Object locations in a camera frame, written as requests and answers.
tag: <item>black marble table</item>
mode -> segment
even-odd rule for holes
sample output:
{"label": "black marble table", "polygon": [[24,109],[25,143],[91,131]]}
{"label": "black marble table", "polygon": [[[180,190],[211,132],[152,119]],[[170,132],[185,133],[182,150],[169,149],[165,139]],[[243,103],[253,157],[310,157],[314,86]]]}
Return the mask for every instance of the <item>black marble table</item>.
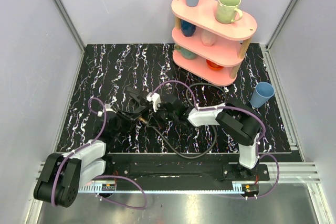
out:
{"label": "black marble table", "polygon": [[[134,109],[124,94],[126,87],[152,91],[166,80],[180,80],[190,85],[204,82],[201,78],[178,67],[173,59],[173,44],[116,44],[88,45],[79,72],[76,87],[57,147],[59,152],[68,152],[90,139],[100,118],[89,112],[90,97],[99,97],[112,107],[125,111]],[[266,65],[258,44],[251,44],[234,84],[225,87],[228,98],[248,103],[255,85],[260,81],[270,82]],[[186,88],[179,84],[167,84],[159,93],[172,93],[186,101]],[[195,87],[200,106],[217,105],[223,94],[214,88]],[[93,109],[99,105],[93,103]],[[256,110],[266,125],[266,136],[259,146],[260,152],[290,152],[289,142],[275,97]],[[184,129],[168,124],[162,130],[173,146],[182,153],[203,152],[213,137],[211,128]],[[113,152],[160,153],[172,152],[153,131],[139,122],[129,136],[114,142]],[[218,142],[213,153],[238,152],[238,144],[223,129],[218,130]]]}

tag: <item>pale green mug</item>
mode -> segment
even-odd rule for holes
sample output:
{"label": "pale green mug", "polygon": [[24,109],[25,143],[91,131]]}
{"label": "pale green mug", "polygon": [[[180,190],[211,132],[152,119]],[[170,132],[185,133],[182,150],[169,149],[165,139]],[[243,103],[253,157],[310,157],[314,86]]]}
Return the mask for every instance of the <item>pale green mug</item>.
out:
{"label": "pale green mug", "polygon": [[218,0],[216,10],[216,20],[222,24],[231,24],[243,17],[243,12],[238,9],[241,0]]}

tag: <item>metal frame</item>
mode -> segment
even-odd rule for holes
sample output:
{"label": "metal frame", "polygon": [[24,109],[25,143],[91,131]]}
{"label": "metal frame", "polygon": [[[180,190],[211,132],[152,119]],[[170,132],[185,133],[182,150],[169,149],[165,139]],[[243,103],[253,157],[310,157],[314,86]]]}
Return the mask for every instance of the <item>metal frame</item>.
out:
{"label": "metal frame", "polygon": [[274,44],[274,41],[277,39],[280,31],[282,30],[284,24],[286,23],[289,15],[291,14],[291,12],[293,11],[294,7],[296,6],[298,0],[290,0],[284,14],[282,15],[281,19],[280,19],[280,22],[278,23],[277,27],[275,28],[270,40],[268,41],[267,43],[267,48],[270,49],[273,44]]}
{"label": "metal frame", "polygon": [[[77,76],[79,73],[79,69],[81,66],[81,62],[83,60],[83,52],[85,50],[85,44],[80,38],[79,33],[77,32],[75,26],[73,25],[73,22],[71,21],[66,9],[64,8],[64,5],[62,4],[61,0],[53,0],[55,2],[55,5],[57,6],[64,22],[66,23],[67,27],[69,28],[73,38],[75,39],[78,47],[82,51],[81,55],[81,60],[77,66],[76,74],[75,77],[72,81],[72,86],[71,90],[69,92],[69,97],[67,101],[67,105],[65,107],[60,126],[58,129],[57,137],[55,139],[55,144],[54,144],[54,149],[56,150],[57,142],[60,138],[61,130],[67,115],[67,111],[70,105],[71,101],[71,96],[75,88]],[[296,131],[296,128],[293,124],[293,119],[290,114],[290,111],[288,109],[288,104],[286,101],[286,97],[282,91],[282,86],[279,81],[279,77],[277,74],[277,70],[274,65],[273,58],[271,56],[270,51],[268,50],[269,48],[272,47],[274,44],[274,41],[276,40],[278,34],[280,33],[282,27],[284,26],[286,20],[288,19],[289,15],[291,14],[293,8],[295,7],[296,3],[298,0],[291,0],[285,13],[283,14],[279,24],[277,25],[274,33],[271,36],[270,41],[268,44],[262,45],[262,51],[265,59],[266,66],[268,68],[268,72],[270,75],[271,82],[276,88],[276,99],[279,105],[280,113],[282,115],[283,122],[285,124],[285,129],[288,134],[288,139],[290,141],[290,146],[293,151],[299,150],[301,157],[303,160],[305,160],[301,144],[299,142],[300,136],[298,132]],[[276,165],[275,163],[264,163],[267,164],[268,169],[269,169],[269,175],[271,178],[271,182],[274,182],[277,176],[277,171],[276,171]],[[302,162],[302,163],[280,163],[280,180],[279,183],[304,183],[307,184],[310,198],[312,200],[312,204],[314,206],[317,218],[319,223],[330,223],[333,224],[334,221],[331,216],[330,209],[328,207],[326,198],[323,193],[323,189],[321,186],[321,182],[319,179],[319,176],[317,174],[316,168],[314,163],[307,163],[307,162]],[[38,201],[35,199],[32,199],[30,201],[30,208],[27,213],[25,222],[26,224],[36,224],[38,222],[39,214],[42,208],[42,201]]]}
{"label": "metal frame", "polygon": [[292,150],[299,150],[300,155],[302,157],[302,160],[305,161],[305,155],[302,151],[302,147],[300,144],[300,136],[298,131],[295,128],[295,124],[293,122],[293,117],[290,113],[288,103],[286,100],[286,96],[283,92],[282,85],[280,83],[278,71],[275,67],[275,63],[273,60],[273,57],[270,53],[270,50],[266,48],[265,45],[260,45],[261,50],[262,50],[262,55],[264,57],[264,61],[268,70],[269,78],[271,80],[271,83],[275,87],[275,97],[277,99],[278,107],[280,110],[280,114],[282,117],[282,121],[284,122],[284,127],[287,133],[287,138],[291,144],[291,149]]}
{"label": "metal frame", "polygon": [[80,48],[80,50],[82,52],[84,52],[86,45],[84,44],[84,42],[82,41],[79,33],[77,32],[68,12],[66,11],[64,4],[62,3],[61,0],[53,0],[60,15],[62,16],[64,23],[67,25],[71,35],[73,36],[76,44],[78,45],[78,47]]}
{"label": "metal frame", "polygon": [[[78,61],[78,64],[77,64],[77,67],[76,67],[76,72],[75,72],[74,78],[72,80],[70,92],[68,94],[68,99],[67,99],[67,102],[66,102],[63,114],[62,114],[62,118],[61,118],[60,123],[58,125],[57,135],[55,137],[54,145],[53,145],[53,149],[52,149],[54,152],[56,151],[57,144],[58,144],[59,139],[60,139],[61,134],[62,134],[62,129],[63,129],[64,123],[65,123],[65,120],[66,120],[66,116],[68,114],[72,94],[73,94],[73,92],[75,90],[75,87],[76,87],[76,81],[77,81],[77,78],[78,78],[78,75],[79,75],[80,67],[81,67],[82,62],[83,62],[83,58],[84,58],[84,52],[81,53],[80,60]],[[40,172],[42,171],[43,165],[44,165],[44,162],[41,163],[38,174],[40,174]],[[31,223],[36,224],[37,223],[38,217],[40,215],[42,203],[43,202],[40,201],[40,200],[35,200],[34,198],[30,199],[30,203],[29,203],[29,207],[28,207],[29,210],[28,210],[28,213],[26,215],[24,223],[26,223],[26,224],[28,224],[28,223],[29,224],[31,224]]]}

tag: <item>pink wooden shelf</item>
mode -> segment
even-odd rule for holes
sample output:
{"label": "pink wooden shelf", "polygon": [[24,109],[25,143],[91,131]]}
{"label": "pink wooden shelf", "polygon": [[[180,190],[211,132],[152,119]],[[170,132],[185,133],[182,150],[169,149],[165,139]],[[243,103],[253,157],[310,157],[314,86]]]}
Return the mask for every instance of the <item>pink wooden shelf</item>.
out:
{"label": "pink wooden shelf", "polygon": [[218,65],[233,67],[244,60],[238,57],[241,48],[241,44],[238,41],[217,36],[216,42],[212,46],[207,47],[202,44],[201,33],[202,28],[197,27],[193,36],[185,37],[181,30],[174,28],[172,36],[176,44]]}
{"label": "pink wooden shelf", "polygon": [[217,0],[199,0],[195,7],[189,7],[185,0],[173,0],[172,10],[176,17],[198,27],[211,31],[229,40],[241,41],[252,37],[256,32],[256,20],[243,12],[241,20],[231,24],[221,24],[215,18]]}
{"label": "pink wooden shelf", "polygon": [[207,66],[206,60],[200,56],[194,60],[187,60],[182,57],[180,52],[174,50],[173,59],[181,68],[188,70],[214,85],[228,86],[236,80],[236,78],[230,78],[229,71],[231,68],[224,68],[220,71],[212,70]]}

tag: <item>mug handle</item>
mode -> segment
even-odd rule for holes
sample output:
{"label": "mug handle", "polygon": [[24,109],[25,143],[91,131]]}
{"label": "mug handle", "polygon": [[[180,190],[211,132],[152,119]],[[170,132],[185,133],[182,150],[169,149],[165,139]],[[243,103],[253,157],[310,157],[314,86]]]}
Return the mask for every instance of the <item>mug handle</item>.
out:
{"label": "mug handle", "polygon": [[231,22],[236,22],[238,20],[241,20],[241,18],[243,17],[243,12],[241,10],[239,10],[238,8],[235,9],[235,11],[239,14],[239,19],[232,19]]}
{"label": "mug handle", "polygon": [[176,51],[181,52],[181,47],[180,47],[178,44],[175,44],[175,45],[174,45],[174,49],[175,49]]}

